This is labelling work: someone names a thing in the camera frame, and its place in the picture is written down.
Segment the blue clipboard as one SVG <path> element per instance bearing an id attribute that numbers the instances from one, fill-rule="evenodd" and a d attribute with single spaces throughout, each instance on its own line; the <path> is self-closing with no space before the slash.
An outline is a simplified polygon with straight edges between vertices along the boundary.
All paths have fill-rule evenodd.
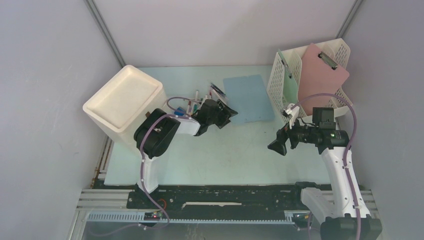
<path id="1" fill-rule="evenodd" d="M 273 107 L 261 75 L 223 79 L 228 106 L 238 114 L 231 118 L 235 125 L 252 122 L 269 122 L 275 119 Z"/>

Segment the green clipboard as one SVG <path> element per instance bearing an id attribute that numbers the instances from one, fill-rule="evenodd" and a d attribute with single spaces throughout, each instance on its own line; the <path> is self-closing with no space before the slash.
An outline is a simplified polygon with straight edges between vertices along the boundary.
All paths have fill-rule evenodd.
<path id="1" fill-rule="evenodd" d="M 283 96 L 286 101 L 284 105 L 287 106 L 288 104 L 296 104 L 298 102 L 297 82 L 282 51 L 278 49 L 277 53 L 281 58 L 281 63 L 284 67 Z"/>

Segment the pink clipboard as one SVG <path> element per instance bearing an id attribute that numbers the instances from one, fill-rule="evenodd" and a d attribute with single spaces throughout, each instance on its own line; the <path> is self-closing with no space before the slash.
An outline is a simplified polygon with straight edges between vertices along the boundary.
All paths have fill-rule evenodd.
<path id="1" fill-rule="evenodd" d="M 315 94 L 336 94 L 350 76 L 316 44 L 311 43 L 301 58 L 302 67 L 297 98 L 299 101 Z"/>

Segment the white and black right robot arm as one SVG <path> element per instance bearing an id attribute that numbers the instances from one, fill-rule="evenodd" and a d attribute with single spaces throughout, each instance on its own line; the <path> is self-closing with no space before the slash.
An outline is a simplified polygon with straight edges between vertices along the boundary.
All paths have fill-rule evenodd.
<path id="1" fill-rule="evenodd" d="M 376 240 L 382 233 L 382 223 L 371 216 L 365 204 L 353 169 L 349 135 L 336 129 L 334 109 L 313 108 L 311 124 L 301 123 L 299 111 L 293 103 L 283 111 L 289 121 L 267 147 L 285 156 L 286 141 L 291 149 L 299 143 L 313 144 L 328 172 L 333 203 L 320 189 L 306 187 L 291 194 L 291 204 L 297 209 L 308 207 L 320 224 L 323 240 Z"/>

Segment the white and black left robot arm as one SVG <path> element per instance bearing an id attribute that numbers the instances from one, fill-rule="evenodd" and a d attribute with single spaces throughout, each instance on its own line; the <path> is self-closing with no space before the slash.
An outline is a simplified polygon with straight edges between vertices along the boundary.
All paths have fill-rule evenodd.
<path id="1" fill-rule="evenodd" d="M 213 99 L 204 100 L 193 114 L 171 114 L 161 108 L 149 113 L 133 135 L 141 154 L 137 185 L 142 192 L 138 201 L 145 208 L 156 206 L 158 194 L 154 190 L 159 186 L 161 168 L 156 161 L 168 150 L 175 135 L 201 136 L 211 125 L 222 129 L 238 114 L 223 101 Z"/>

